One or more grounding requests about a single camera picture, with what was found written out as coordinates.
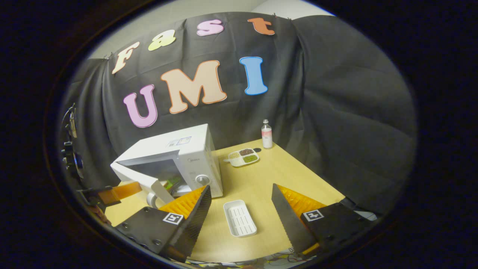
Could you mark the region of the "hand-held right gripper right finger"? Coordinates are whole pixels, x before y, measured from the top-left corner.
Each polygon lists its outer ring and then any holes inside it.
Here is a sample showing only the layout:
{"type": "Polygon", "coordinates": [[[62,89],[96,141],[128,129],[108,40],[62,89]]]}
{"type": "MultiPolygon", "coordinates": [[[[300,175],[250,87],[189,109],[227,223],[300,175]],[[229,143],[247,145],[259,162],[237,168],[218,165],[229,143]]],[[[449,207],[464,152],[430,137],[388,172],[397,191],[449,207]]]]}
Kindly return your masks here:
{"type": "Polygon", "coordinates": [[[324,205],[276,183],[271,200],[299,257],[341,249],[372,225],[371,220],[342,203],[324,205]]]}

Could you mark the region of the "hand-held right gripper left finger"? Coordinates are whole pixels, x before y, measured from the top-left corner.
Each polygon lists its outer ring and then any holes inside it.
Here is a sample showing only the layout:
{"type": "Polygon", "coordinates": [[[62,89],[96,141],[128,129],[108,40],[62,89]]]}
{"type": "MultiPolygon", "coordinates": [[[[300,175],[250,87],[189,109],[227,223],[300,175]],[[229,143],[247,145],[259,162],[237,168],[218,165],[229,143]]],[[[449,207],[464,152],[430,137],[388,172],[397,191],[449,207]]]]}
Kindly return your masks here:
{"type": "Polygon", "coordinates": [[[160,209],[141,208],[115,228],[144,249],[184,263],[198,240],[211,201],[211,187],[203,186],[160,209]]]}

